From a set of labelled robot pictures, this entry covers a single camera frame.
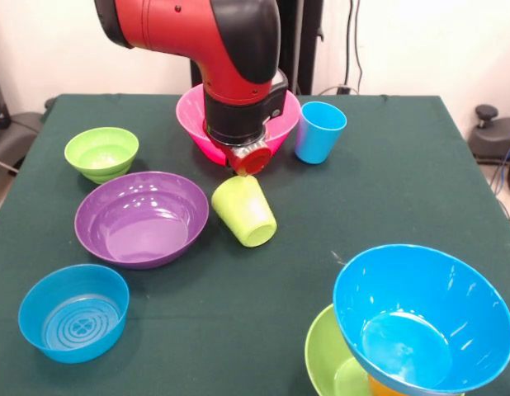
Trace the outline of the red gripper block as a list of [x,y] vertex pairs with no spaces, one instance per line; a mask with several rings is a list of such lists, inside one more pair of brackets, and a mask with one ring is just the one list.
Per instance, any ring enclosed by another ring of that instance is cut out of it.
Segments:
[[226,148],[224,153],[228,164],[241,177],[260,172],[272,158],[272,151],[265,144]]

